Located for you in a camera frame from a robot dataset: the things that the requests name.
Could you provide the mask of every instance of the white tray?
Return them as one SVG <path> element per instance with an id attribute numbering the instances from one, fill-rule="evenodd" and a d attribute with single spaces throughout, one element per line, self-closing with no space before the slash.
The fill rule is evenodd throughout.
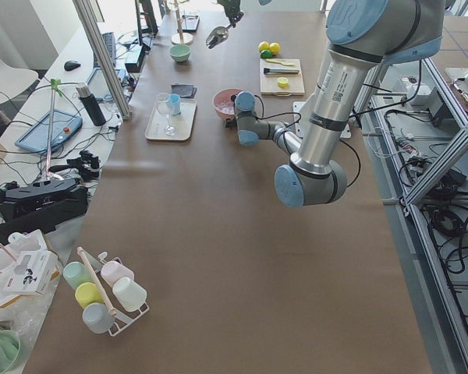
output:
<path id="1" fill-rule="evenodd" d="M 170 115 L 170 122 L 177 126 L 175 135 L 170 136 L 165 134 L 166 117 L 158 113 L 155 104 L 151 118 L 149 118 L 149 123 L 147 123 L 145 136 L 149 140 L 167 140 L 172 142 L 188 140 L 193 130 L 195 113 L 196 101 L 194 99 L 180 99 L 180 114 Z"/>

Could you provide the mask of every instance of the cardboard box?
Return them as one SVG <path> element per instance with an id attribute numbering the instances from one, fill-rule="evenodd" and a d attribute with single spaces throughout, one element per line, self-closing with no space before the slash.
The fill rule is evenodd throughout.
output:
<path id="1" fill-rule="evenodd" d="M 57 255 L 50 251 L 22 251 L 5 282 L 4 292 L 18 295 L 42 295 L 55 273 Z"/>

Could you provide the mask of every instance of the computer mouse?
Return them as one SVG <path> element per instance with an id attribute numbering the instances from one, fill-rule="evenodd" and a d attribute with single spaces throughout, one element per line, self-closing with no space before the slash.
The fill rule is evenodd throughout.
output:
<path id="1" fill-rule="evenodd" d="M 64 70 L 67 72 L 70 72 L 71 70 L 77 69 L 81 66 L 81 64 L 78 61 L 75 60 L 69 60 L 64 63 Z"/>

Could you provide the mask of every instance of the brown table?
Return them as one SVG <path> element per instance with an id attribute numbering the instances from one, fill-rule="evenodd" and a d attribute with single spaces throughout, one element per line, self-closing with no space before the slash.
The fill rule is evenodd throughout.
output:
<path id="1" fill-rule="evenodd" d="M 78 241 L 120 256 L 151 311 L 115 338 L 92 334 L 63 281 L 25 372 L 431 372 L 360 132 L 349 141 L 363 161 L 357 183 L 337 203 L 290 209 L 273 186 L 288 157 L 271 142 L 241 147 L 211 105 L 225 88 L 259 92 L 262 40 L 301 59 L 309 94 L 324 16 L 246 14 L 209 51 L 223 24 L 220 12 L 201 14 L 181 65 L 168 57 L 174 23 L 160 29 Z M 198 87 L 192 137 L 149 142 L 154 96 L 177 82 Z M 264 97 L 265 112 L 294 100 Z M 351 179 L 352 152 L 339 145 L 335 159 Z"/>

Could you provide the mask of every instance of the white cup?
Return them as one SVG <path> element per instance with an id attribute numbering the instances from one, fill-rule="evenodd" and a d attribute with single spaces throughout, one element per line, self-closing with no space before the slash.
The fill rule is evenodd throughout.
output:
<path id="1" fill-rule="evenodd" d="M 119 303 L 127 312 L 135 312 L 147 298 L 147 291 L 128 277 L 120 278 L 112 287 Z"/>
<path id="2" fill-rule="evenodd" d="M 113 260 L 104 264 L 101 269 L 101 277 L 112 288 L 120 278 L 127 277 L 133 281 L 133 271 Z"/>
<path id="3" fill-rule="evenodd" d="M 115 317 L 109 314 L 106 305 L 93 302 L 83 310 L 83 321 L 93 333 L 105 333 L 111 329 Z"/>

